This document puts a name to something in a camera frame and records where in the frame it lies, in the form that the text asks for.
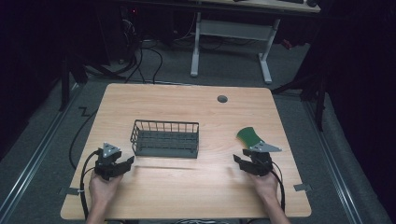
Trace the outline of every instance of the wrist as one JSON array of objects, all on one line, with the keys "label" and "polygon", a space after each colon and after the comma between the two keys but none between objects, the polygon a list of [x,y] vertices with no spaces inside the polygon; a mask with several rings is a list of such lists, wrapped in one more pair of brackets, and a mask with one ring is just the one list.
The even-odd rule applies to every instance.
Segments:
[{"label": "wrist", "polygon": [[271,205],[278,205],[280,206],[279,200],[277,199],[276,195],[260,195],[262,202],[264,205],[271,206]]},{"label": "wrist", "polygon": [[108,202],[92,202],[91,211],[101,211],[107,210]]}]

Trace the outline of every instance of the table grommet hole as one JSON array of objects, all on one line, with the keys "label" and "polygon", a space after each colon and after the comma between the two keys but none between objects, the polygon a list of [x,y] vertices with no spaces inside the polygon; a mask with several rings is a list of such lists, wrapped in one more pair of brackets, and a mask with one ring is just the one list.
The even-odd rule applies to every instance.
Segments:
[{"label": "table grommet hole", "polygon": [[218,101],[219,101],[220,103],[224,104],[224,103],[227,103],[228,98],[227,98],[227,96],[225,96],[225,95],[220,95],[220,96],[218,96]]}]

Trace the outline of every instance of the black cable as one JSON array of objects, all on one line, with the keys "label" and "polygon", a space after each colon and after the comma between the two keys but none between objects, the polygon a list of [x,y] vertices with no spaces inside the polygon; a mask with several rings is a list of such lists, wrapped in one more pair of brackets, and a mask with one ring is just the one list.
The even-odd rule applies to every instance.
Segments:
[{"label": "black cable", "polygon": [[253,219],[249,220],[249,221],[247,222],[247,224],[251,224],[251,223],[253,223],[254,221],[257,221],[257,220],[260,220],[260,219],[263,219],[263,218],[253,218]]},{"label": "black cable", "polygon": [[84,123],[81,125],[81,127],[79,127],[79,129],[78,129],[76,135],[75,135],[74,138],[73,138],[72,143],[70,144],[70,148],[69,148],[69,161],[70,161],[70,164],[72,165],[73,169],[75,169],[75,170],[77,169],[77,166],[73,163],[73,160],[72,160],[72,149],[73,149],[73,146],[74,146],[74,144],[76,143],[77,137],[79,136],[79,133],[81,132],[82,128],[88,123],[88,121],[93,117],[93,115],[96,114],[96,112],[98,112],[98,109],[96,109],[95,111],[93,111],[93,112],[90,114],[90,116],[84,121]]},{"label": "black cable", "polygon": [[212,48],[212,49],[204,48],[201,44],[200,44],[199,47],[200,47],[201,49],[206,49],[206,50],[215,50],[215,49],[219,49],[219,48],[223,45],[223,43],[224,43],[224,39],[222,38],[222,39],[220,40],[219,44],[218,44],[217,46],[215,46],[214,48]]},{"label": "black cable", "polygon": [[280,174],[280,180],[283,182],[283,175],[282,175],[282,171],[280,170],[279,166],[277,166],[277,164],[276,164],[276,163],[274,163],[274,162],[273,162],[273,165],[275,165],[275,166],[276,166],[276,168],[277,168],[277,170],[279,171],[279,174]]},{"label": "black cable", "polygon": [[158,54],[158,56],[160,56],[160,59],[161,59],[160,65],[158,66],[157,70],[155,71],[154,75],[152,76],[152,84],[155,84],[155,77],[157,76],[160,68],[163,66],[163,56],[161,55],[160,52],[158,52],[155,49],[146,49],[146,50],[151,50],[151,51],[155,52],[156,54]]},{"label": "black cable", "polygon": [[89,171],[91,171],[91,170],[93,170],[94,169],[94,167],[91,167],[90,169],[88,169],[85,173],[84,173],[84,175],[86,175]]},{"label": "black cable", "polygon": [[140,67],[140,64],[142,64],[143,61],[143,50],[142,48],[140,48],[140,62],[139,64],[136,66],[136,68],[134,69],[134,71],[131,73],[131,75],[129,75],[126,79],[124,83],[128,83],[129,79],[131,79],[131,77],[134,75],[134,72],[136,72],[136,70]]},{"label": "black cable", "polygon": [[196,23],[196,22],[195,22],[196,17],[197,17],[197,13],[194,13],[194,16],[192,17],[192,22],[191,22],[191,26],[190,26],[189,31],[187,31],[187,33],[186,33],[185,35],[183,35],[181,38],[174,39],[174,40],[173,40],[174,43],[176,43],[178,40],[183,40],[183,39],[187,39],[187,38],[190,38],[190,37],[192,37],[192,36],[195,36],[195,35],[190,35],[190,33],[191,33],[191,30],[192,30],[192,27],[194,27],[194,24]]},{"label": "black cable", "polygon": [[[121,73],[124,73],[124,72],[127,72],[127,71],[131,70],[134,67],[134,65],[135,65],[135,60],[134,60],[134,56],[133,56],[131,61],[129,61],[128,64],[125,67],[121,68],[118,71],[114,71],[114,72],[111,72],[111,73],[114,74],[114,75],[119,75]],[[85,66],[84,68],[85,68],[85,71],[87,73],[91,74],[91,75],[94,75],[94,76],[102,76],[103,75],[103,73],[92,71],[87,66]]]},{"label": "black cable", "polygon": [[81,199],[81,205],[82,205],[82,209],[84,210],[84,216],[86,220],[88,218],[89,211],[88,211],[88,205],[87,205],[87,200],[85,198],[85,190],[84,190],[84,176],[86,174],[85,169],[87,169],[88,161],[90,161],[92,156],[99,155],[99,153],[100,150],[98,149],[93,153],[91,153],[91,155],[87,158],[87,160],[85,160],[84,166],[82,167],[82,171],[81,171],[81,179],[79,180],[79,196]]},{"label": "black cable", "polygon": [[279,182],[279,186],[280,186],[280,195],[281,195],[281,199],[280,199],[280,207],[282,208],[283,212],[285,212],[285,188],[283,186],[282,181],[279,179],[279,176],[274,172],[274,171],[270,171],[271,174],[273,174],[275,176],[275,178],[277,179],[277,181]]},{"label": "black cable", "polygon": [[139,74],[140,74],[140,76],[142,77],[142,81],[143,81],[143,83],[144,83],[144,84],[146,84],[145,77],[143,76],[143,74],[142,74],[142,70],[140,69],[140,67],[139,67],[139,68],[137,68],[137,71],[139,71]]},{"label": "black cable", "polygon": [[[189,41],[189,38],[191,38],[191,37],[194,37],[194,35],[184,37],[183,39],[174,40],[173,43],[176,44],[176,45],[179,45],[181,47],[189,47],[189,46],[192,46],[194,44],[193,40]],[[188,44],[180,44],[179,42],[182,42],[182,41],[188,42]]]}]

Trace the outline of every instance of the white desk leg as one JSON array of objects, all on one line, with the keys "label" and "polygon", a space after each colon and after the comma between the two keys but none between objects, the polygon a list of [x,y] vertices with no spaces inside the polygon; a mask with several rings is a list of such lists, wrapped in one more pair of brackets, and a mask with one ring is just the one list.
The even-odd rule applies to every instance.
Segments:
[{"label": "white desk leg", "polygon": [[192,53],[192,62],[191,62],[191,76],[192,77],[198,76],[200,33],[201,33],[201,12],[198,12],[196,28],[195,28],[195,45],[194,45],[194,52]]},{"label": "white desk leg", "polygon": [[268,69],[268,64],[267,64],[267,57],[268,57],[268,53],[270,52],[271,46],[274,42],[274,38],[275,38],[277,27],[279,26],[279,23],[280,23],[280,19],[275,20],[274,25],[271,29],[270,34],[269,34],[267,45],[265,46],[265,51],[264,51],[264,53],[259,54],[260,65],[262,66],[262,75],[264,76],[264,82],[266,84],[272,83],[270,70]]}]

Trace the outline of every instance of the desk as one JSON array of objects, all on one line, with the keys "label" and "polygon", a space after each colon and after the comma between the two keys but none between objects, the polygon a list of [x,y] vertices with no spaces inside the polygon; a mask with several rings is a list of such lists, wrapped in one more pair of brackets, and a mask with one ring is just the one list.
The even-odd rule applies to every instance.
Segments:
[{"label": "desk", "polygon": [[[228,102],[218,102],[219,95],[225,95]],[[283,173],[287,216],[311,214],[305,192],[293,187],[302,181],[272,94],[264,88],[110,84],[71,188],[78,188],[84,161],[104,142],[121,148],[118,162],[134,155],[130,137],[136,119],[199,122],[198,158],[136,157],[107,218],[266,217],[247,173],[233,161],[233,154],[248,160],[236,138],[238,131],[248,126],[268,144],[283,149],[271,156]],[[93,167],[95,160],[92,158],[87,168]],[[90,207],[90,193],[86,196]],[[84,218],[78,196],[66,196],[61,216]]]}]

